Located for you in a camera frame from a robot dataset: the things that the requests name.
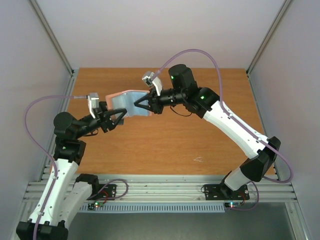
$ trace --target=white panel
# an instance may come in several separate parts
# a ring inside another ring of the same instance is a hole
[[[293,165],[311,239],[320,236],[319,9],[318,0],[295,0],[251,75],[266,131]]]
[[[69,76],[28,1],[1,1],[0,33],[0,238],[9,239],[28,181],[43,164],[23,129],[23,112],[38,97],[62,94]],[[59,103],[40,103],[28,117],[45,147]]]
[[[38,0],[73,68],[161,67],[189,48],[247,68],[283,0]],[[175,63],[208,68],[199,53]]]

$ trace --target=vent grille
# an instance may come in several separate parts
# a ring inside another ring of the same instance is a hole
[[[93,208],[84,204],[80,213],[224,213],[223,203],[106,203],[102,207]]]

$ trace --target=wooden tabletop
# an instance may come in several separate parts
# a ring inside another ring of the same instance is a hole
[[[73,95],[98,92],[105,96],[125,90],[148,90],[141,80],[150,68],[80,68]],[[215,69],[193,68],[200,87],[219,93]],[[250,84],[244,69],[221,69],[224,101],[240,118],[263,132]],[[170,88],[168,70],[159,76]],[[187,114],[180,105],[175,110]],[[70,101],[68,111],[77,119],[89,114],[85,99]],[[196,115],[182,117],[165,107],[160,115],[127,117],[124,125],[87,143],[78,173],[225,175],[247,158],[223,132]]]

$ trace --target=metal floor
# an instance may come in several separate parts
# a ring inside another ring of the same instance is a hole
[[[284,203],[226,213],[78,213],[68,240],[293,240]]]

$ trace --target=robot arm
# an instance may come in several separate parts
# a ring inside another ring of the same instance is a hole
[[[174,107],[177,104],[183,104],[190,113],[196,114],[201,119],[218,127],[243,150],[247,160],[231,171],[220,184],[221,191],[226,198],[250,181],[259,182],[276,156],[230,118],[230,114],[254,133],[259,140],[265,141],[277,150],[280,147],[280,141],[276,137],[268,139],[265,135],[251,128],[223,103],[229,114],[225,113],[221,107],[219,95],[210,88],[198,87],[191,69],[184,64],[175,65],[168,72],[173,88],[163,89],[158,95],[153,87],[149,94],[137,100],[134,105],[155,114],[161,114],[165,106]],[[148,105],[141,105],[141,102],[145,100]]]
[[[65,198],[69,183],[76,173],[85,152],[86,143],[79,138],[101,128],[104,133],[121,124],[127,113],[125,108],[108,110],[106,102],[99,102],[98,94],[87,96],[90,114],[80,120],[68,112],[60,112],[54,118],[54,161],[42,196],[27,222],[19,222],[16,233],[21,240],[31,240],[37,225],[37,239],[68,238],[68,228],[80,206],[100,190],[96,175],[80,174],[71,193]],[[111,116],[120,114],[115,120]]]

